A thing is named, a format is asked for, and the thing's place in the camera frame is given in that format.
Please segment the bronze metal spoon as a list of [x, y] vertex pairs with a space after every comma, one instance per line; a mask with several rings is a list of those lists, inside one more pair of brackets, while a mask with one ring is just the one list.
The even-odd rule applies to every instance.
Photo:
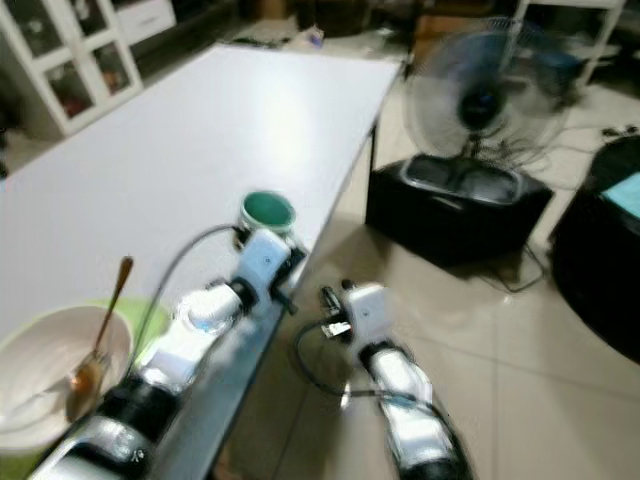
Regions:
[[104, 340], [105, 334], [108, 332], [116, 302], [118, 302], [120, 294], [124, 291], [125, 284], [131, 278], [133, 266], [134, 259], [132, 256], [125, 256], [120, 260], [113, 293], [111, 293], [108, 308], [106, 308], [105, 314], [102, 315], [102, 321], [95, 342], [93, 342], [93, 348], [79, 362], [76, 371], [73, 372], [72, 379], [69, 381], [69, 390], [67, 399], [65, 399], [65, 419], [68, 422], [81, 419], [95, 406], [96, 398], [100, 393], [102, 379], [104, 379], [106, 369], [108, 369], [108, 366], [106, 366], [108, 356], [101, 351], [102, 340]]

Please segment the white dining table black frame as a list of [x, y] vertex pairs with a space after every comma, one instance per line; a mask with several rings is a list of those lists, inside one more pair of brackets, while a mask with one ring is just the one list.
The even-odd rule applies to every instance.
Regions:
[[[125, 301], [143, 308], [138, 326], [106, 339], [120, 351], [114, 387], [184, 296], [234, 274], [241, 200], [261, 189], [296, 210], [291, 247], [308, 253], [300, 279], [399, 74], [396, 61], [214, 47], [10, 174], [0, 348], [47, 312], [109, 297], [132, 256]], [[251, 316], [211, 357], [141, 480], [211, 470], [283, 315], [275, 303]]]

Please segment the grey standing fan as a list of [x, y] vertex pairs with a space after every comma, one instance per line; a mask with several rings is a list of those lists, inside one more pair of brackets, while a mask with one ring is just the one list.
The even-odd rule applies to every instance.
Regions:
[[529, 191], [524, 155], [548, 143], [580, 60], [538, 27], [476, 20], [436, 42], [407, 83], [406, 125], [419, 154], [398, 180], [433, 195], [509, 205]]

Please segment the silver metal utensil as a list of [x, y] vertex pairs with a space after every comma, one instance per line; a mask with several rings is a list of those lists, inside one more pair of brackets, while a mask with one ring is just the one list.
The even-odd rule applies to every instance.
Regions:
[[14, 431], [28, 428], [49, 416], [59, 404], [64, 404], [65, 396], [70, 389], [70, 379], [55, 381], [41, 392], [14, 404], [9, 410], [1, 412], [0, 430]]

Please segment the mint green mug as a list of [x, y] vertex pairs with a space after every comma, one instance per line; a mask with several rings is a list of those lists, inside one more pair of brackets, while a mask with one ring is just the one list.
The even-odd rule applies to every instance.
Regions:
[[239, 202], [237, 242], [243, 247], [256, 230], [269, 230], [285, 243], [292, 244], [294, 220], [296, 210], [279, 192], [261, 189], [247, 193]]

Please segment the white drawer unit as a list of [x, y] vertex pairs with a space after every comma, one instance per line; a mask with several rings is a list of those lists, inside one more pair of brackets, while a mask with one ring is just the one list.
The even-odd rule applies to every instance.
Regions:
[[131, 46], [160, 35], [177, 24], [172, 0], [129, 0], [116, 5], [115, 13], [124, 41]]

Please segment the white glass door cabinet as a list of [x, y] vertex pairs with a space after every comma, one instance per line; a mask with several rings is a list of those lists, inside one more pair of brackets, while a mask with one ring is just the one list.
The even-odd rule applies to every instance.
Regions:
[[4, 0], [0, 28], [3, 96], [33, 137], [82, 131], [145, 87], [113, 0]]

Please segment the white shelf frame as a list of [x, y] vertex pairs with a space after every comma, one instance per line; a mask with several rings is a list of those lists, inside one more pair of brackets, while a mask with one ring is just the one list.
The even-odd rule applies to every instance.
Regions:
[[[573, 77], [567, 77], [564, 81], [564, 95], [579, 93], [582, 88], [588, 86], [594, 70], [598, 67], [600, 59], [607, 50], [608, 41], [616, 29], [618, 20], [625, 13], [628, 0], [515, 0], [516, 8], [511, 19], [513, 26], [509, 28], [512, 35], [521, 36], [531, 33], [535, 47], [545, 47], [554, 55], [566, 56], [577, 61], [579, 68], [573, 72]], [[559, 9], [590, 10], [602, 14], [602, 22], [596, 28], [594, 36], [584, 50], [575, 50], [571, 41], [562, 40], [553, 32], [531, 23], [527, 20], [527, 13], [531, 5], [552, 6]]]

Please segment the black storage box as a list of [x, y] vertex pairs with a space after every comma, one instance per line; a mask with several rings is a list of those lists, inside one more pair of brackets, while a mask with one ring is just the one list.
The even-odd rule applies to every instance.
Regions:
[[416, 154], [367, 183], [365, 223], [438, 268], [524, 251], [553, 192], [522, 170]]

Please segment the black round seat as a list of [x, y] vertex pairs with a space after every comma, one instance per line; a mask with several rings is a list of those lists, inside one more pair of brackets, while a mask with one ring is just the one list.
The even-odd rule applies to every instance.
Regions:
[[640, 134], [596, 151], [550, 239], [564, 300], [609, 347], [640, 365]]

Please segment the white bowl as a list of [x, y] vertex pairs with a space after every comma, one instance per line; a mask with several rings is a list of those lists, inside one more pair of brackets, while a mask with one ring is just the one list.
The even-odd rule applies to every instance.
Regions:
[[[88, 303], [47, 312], [10, 334], [0, 348], [0, 415], [20, 401], [68, 378], [93, 342], [106, 312], [104, 303]], [[0, 430], [0, 453], [19, 456], [45, 451], [70, 426], [65, 403], [36, 424]]]

